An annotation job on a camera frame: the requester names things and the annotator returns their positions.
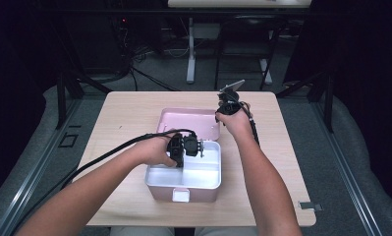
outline storage box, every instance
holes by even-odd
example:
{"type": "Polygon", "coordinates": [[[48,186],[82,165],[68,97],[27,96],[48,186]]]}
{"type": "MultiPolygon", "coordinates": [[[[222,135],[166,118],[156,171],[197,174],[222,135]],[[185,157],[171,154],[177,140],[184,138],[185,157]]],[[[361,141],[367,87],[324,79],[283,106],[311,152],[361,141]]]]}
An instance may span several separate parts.
{"type": "Polygon", "coordinates": [[[197,156],[184,155],[183,168],[165,165],[147,166],[145,183],[156,200],[182,203],[211,203],[221,184],[221,149],[215,141],[220,136],[215,110],[165,108],[157,132],[190,129],[204,143],[197,156]]]}

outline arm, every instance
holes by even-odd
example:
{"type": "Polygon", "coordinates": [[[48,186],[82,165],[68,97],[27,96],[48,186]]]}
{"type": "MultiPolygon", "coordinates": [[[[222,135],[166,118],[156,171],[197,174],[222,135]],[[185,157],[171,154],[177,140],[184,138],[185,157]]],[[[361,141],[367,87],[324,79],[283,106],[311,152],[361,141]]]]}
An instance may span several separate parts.
{"type": "Polygon", "coordinates": [[[168,138],[152,138],[126,149],[51,198],[17,235],[78,235],[135,167],[176,165],[166,154],[168,142],[168,138]]]}
{"type": "Polygon", "coordinates": [[[287,187],[254,140],[248,116],[241,109],[231,116],[216,113],[216,117],[226,124],[238,146],[259,235],[302,235],[287,187]]]}

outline wooden table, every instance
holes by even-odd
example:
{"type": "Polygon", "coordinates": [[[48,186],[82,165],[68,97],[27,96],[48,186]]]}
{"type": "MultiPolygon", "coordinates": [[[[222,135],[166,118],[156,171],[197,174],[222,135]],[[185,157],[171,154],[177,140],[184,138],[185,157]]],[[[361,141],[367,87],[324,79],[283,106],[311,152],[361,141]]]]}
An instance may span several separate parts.
{"type": "MultiPolygon", "coordinates": [[[[284,179],[300,225],[314,225],[314,212],[298,207],[298,201],[309,202],[309,196],[275,95],[271,92],[242,91],[239,95],[241,100],[252,105],[261,148],[284,179]]],[[[103,104],[80,166],[125,141],[154,133],[164,108],[217,109],[217,102],[217,92],[214,91],[111,92],[103,104]]],[[[144,183],[146,166],[141,165],[121,183],[88,225],[255,225],[238,149],[233,137],[223,126],[217,142],[222,148],[222,183],[216,202],[158,202],[144,183]]]]}

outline box handle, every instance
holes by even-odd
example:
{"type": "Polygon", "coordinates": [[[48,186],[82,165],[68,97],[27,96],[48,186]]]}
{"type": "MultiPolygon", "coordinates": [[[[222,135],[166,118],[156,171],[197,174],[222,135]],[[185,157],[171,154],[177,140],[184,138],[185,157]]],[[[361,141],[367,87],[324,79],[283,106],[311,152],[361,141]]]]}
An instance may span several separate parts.
{"type": "Polygon", "coordinates": [[[190,201],[190,190],[185,188],[176,188],[172,191],[172,202],[188,203],[190,201]]]}

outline table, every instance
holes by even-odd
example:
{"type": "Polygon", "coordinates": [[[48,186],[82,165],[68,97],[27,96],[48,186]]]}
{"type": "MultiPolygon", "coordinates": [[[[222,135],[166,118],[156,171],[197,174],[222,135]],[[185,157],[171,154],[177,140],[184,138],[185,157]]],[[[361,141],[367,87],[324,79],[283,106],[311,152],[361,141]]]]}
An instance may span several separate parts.
{"type": "MultiPolygon", "coordinates": [[[[261,148],[284,179],[300,225],[314,225],[314,212],[298,206],[298,201],[309,202],[308,191],[275,95],[259,91],[239,92],[239,95],[241,100],[252,105],[261,148]]],[[[91,133],[80,166],[125,141],[142,134],[154,133],[164,108],[216,109],[217,101],[217,92],[214,91],[110,92],[91,133]]],[[[216,202],[158,202],[144,183],[146,166],[141,165],[120,184],[88,225],[255,225],[235,141],[226,128],[221,127],[217,142],[222,148],[222,184],[216,202]]],[[[83,175],[100,164],[102,163],[86,170],[83,175]]]]}
{"type": "Polygon", "coordinates": [[[308,8],[311,0],[168,0],[174,8],[308,8]]]}
{"type": "MultiPolygon", "coordinates": [[[[168,0],[170,8],[308,8],[311,0],[168,0]]],[[[194,49],[194,23],[193,18],[189,21],[189,67],[187,70],[187,83],[195,82],[196,56],[194,49]]],[[[262,71],[266,68],[266,61],[260,60],[262,71]]],[[[267,85],[272,84],[268,73],[265,78],[267,85]]]]}

